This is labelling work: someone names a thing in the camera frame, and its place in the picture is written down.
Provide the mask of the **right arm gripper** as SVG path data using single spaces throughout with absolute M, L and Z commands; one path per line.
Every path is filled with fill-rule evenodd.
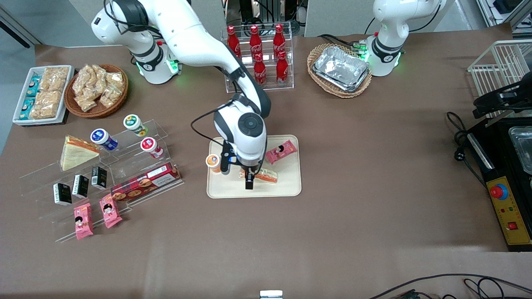
M 245 189 L 254 189 L 254 172 L 258 172 L 264 163 L 264 155 L 247 157 L 240 155 L 241 168 L 245 170 Z

